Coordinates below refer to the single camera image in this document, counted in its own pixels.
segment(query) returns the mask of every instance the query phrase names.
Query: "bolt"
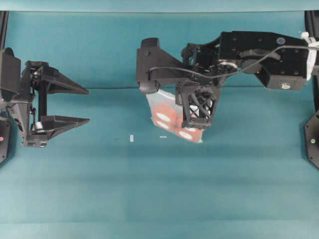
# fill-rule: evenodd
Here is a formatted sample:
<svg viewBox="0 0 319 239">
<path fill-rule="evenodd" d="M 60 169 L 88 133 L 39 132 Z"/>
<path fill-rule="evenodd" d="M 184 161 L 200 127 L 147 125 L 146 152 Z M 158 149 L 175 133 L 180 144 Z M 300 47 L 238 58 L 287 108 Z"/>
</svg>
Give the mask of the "bolt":
<svg viewBox="0 0 319 239">
<path fill-rule="evenodd" d="M 282 83 L 281 84 L 281 89 L 283 90 L 289 90 L 290 89 L 290 85 L 288 83 Z"/>
<path fill-rule="evenodd" d="M 278 37 L 278 38 L 277 38 L 277 43 L 278 43 L 279 45 L 284 45 L 285 42 L 286 42 L 286 40 L 285 40 L 283 37 Z"/>
</svg>

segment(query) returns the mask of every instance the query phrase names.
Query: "teal backdrop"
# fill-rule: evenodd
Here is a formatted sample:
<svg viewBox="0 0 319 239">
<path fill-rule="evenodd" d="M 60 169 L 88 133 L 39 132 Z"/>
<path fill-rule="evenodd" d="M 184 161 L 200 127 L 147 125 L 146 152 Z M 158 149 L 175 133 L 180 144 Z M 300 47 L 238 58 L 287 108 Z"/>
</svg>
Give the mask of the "teal backdrop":
<svg viewBox="0 0 319 239">
<path fill-rule="evenodd" d="M 276 91 L 229 78 L 202 144 L 153 126 L 136 87 L 143 38 L 179 57 L 186 43 L 231 30 L 299 37 L 304 13 L 11 12 L 6 46 L 17 57 L 48 61 L 90 89 L 50 95 L 48 114 L 91 121 L 42 149 L 22 147 L 13 128 L 0 238 L 317 239 L 319 170 L 303 136 L 311 83 Z"/>
<path fill-rule="evenodd" d="M 61 12 L 249 12 L 319 9 L 317 0 L 0 0 L 3 10 Z"/>
</svg>

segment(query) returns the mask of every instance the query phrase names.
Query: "black cable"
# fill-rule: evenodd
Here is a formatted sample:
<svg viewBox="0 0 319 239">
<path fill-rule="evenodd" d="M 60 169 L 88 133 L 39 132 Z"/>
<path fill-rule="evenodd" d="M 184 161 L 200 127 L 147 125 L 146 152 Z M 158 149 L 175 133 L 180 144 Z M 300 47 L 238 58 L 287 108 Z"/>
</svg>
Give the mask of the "black cable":
<svg viewBox="0 0 319 239">
<path fill-rule="evenodd" d="M 203 75 L 199 72 L 196 71 L 192 71 L 192 70 L 188 70 L 188 69 L 184 69 L 184 68 L 180 68 L 180 67 L 174 67 L 174 66 L 155 66 L 149 69 L 149 73 L 151 73 L 154 70 L 157 69 L 167 69 L 167 70 L 178 70 L 178 71 L 184 71 L 184 72 L 188 72 L 188 73 L 192 73 L 194 75 L 198 75 L 201 76 L 203 78 L 207 78 L 207 79 L 215 79 L 215 78 L 220 78 L 220 77 L 229 77 L 229 76 L 233 76 L 233 75 L 237 75 L 241 72 L 244 72 L 246 70 L 248 70 L 249 68 L 257 65 L 258 63 L 262 62 L 263 60 L 267 59 L 271 54 L 275 53 L 276 51 L 283 49 L 283 48 L 292 48 L 292 49 L 305 49 L 305 50 L 316 50 L 319 51 L 319 48 L 317 47 L 311 47 L 311 46 L 294 46 L 294 45 L 284 45 L 284 46 L 279 46 L 277 47 L 275 50 L 271 51 L 270 53 L 268 53 L 267 55 L 263 56 L 262 58 L 258 59 L 257 61 L 249 64 L 248 66 L 240 69 L 239 71 L 236 72 L 232 72 L 232 73 L 226 73 L 226 74 L 220 74 L 220 75 L 216 75 L 216 76 L 207 76 L 207 75 Z"/>
</svg>

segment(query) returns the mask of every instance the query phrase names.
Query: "red and white package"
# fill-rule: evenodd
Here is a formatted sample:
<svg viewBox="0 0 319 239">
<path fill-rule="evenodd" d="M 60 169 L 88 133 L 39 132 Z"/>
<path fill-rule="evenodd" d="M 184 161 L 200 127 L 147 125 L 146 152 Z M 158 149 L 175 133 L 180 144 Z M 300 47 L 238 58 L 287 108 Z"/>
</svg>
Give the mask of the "red and white package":
<svg viewBox="0 0 319 239">
<path fill-rule="evenodd" d="M 152 121 L 155 126 L 177 135 L 187 141 L 201 143 L 202 129 L 182 128 L 183 107 L 175 104 L 175 95 L 159 90 L 153 94 L 146 95 L 149 102 Z"/>
</svg>

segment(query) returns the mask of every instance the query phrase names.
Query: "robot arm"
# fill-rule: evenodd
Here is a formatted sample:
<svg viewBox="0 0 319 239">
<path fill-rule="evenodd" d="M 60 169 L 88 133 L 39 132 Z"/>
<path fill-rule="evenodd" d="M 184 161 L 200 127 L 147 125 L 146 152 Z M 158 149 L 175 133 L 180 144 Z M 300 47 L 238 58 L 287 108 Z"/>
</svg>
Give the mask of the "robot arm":
<svg viewBox="0 0 319 239">
<path fill-rule="evenodd" d="M 47 115 L 47 95 L 71 93 L 88 95 L 89 92 L 68 79 L 46 62 L 27 61 L 20 77 L 21 62 L 10 48 L 0 52 L 0 109 L 6 117 L 0 118 L 0 162 L 7 157 L 11 116 L 18 126 L 23 146 L 45 147 L 55 136 L 89 122 L 89 119 Z M 38 93 L 38 112 L 32 102 Z"/>
<path fill-rule="evenodd" d="M 144 94 L 175 84 L 176 104 L 183 106 L 182 127 L 206 129 L 225 80 L 240 72 L 254 74 L 270 89 L 300 90 L 309 73 L 309 43 L 271 32 L 222 32 L 207 44 L 189 43 L 182 62 L 162 49 L 157 38 L 142 41 L 137 54 L 137 83 Z"/>
</svg>

